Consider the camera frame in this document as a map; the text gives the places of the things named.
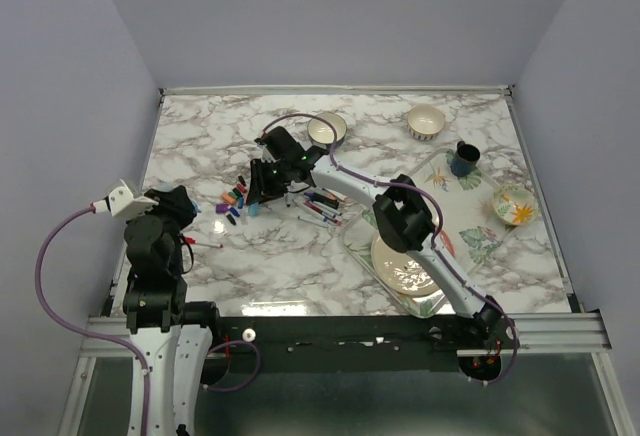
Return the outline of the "light blue marker cap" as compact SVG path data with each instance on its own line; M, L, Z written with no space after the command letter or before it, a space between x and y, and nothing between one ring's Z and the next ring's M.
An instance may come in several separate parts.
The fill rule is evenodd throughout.
M253 204L248 207L248 215L250 217L256 217L259 214L260 206L258 204Z

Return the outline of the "red thin marker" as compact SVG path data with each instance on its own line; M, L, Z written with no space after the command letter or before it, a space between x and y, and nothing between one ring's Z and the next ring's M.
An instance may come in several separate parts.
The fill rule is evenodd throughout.
M220 243L197 242L193 239L187 239L187 243L193 246L200 246L200 247L213 248L213 249L222 249L224 247L224 245Z

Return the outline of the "orange highlighter cap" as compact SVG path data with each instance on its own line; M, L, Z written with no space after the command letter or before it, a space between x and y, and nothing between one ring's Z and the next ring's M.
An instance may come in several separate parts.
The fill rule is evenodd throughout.
M230 205L236 205L237 204L237 199L235 197L233 197L232 195L229 194L223 194L221 196L221 198Z

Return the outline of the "maroon gel pen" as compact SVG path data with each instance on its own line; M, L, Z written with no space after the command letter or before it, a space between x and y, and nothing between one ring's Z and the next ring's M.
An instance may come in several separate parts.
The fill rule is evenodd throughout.
M326 213L330 213L334 216L342 216L342 212L339 211L338 209L326 206L320 202L317 201L313 201L313 200L307 200L306 203L308 203L309 205L312 205L314 207L319 208L321 211L326 212Z

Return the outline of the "blue capped white marker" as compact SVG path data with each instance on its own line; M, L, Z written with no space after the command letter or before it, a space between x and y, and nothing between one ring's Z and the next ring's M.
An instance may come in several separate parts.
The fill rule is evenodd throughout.
M303 221L305 223L312 224L312 225L317 226L317 227L322 227L322 228L328 228L329 227L329 223L328 222L321 221L321 220L316 219L316 218L298 215L297 219L300 220L300 221Z

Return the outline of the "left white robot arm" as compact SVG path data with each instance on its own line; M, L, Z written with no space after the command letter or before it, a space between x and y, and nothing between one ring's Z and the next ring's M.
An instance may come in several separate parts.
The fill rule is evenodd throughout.
M212 302L187 302L183 234L197 209L184 186L149 190L154 206L127 222L131 268L123 300L129 342L135 348L131 435L192 435L206 353L222 336Z

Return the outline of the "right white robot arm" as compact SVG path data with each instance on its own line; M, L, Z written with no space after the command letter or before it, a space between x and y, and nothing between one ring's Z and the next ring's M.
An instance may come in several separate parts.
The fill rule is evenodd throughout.
M337 191L373 213L379 235L388 247L407 254L444 292L462 319L460 335L469 346L480 348L496 336L504 321L514 348L520 341L516 326L496 300L474 284L439 238L444 215L435 199L402 174L382 178L361 174L340 164L334 150L303 147L286 128L262 132L255 143L266 153L250 162L248 203L263 203L285 195L292 183Z

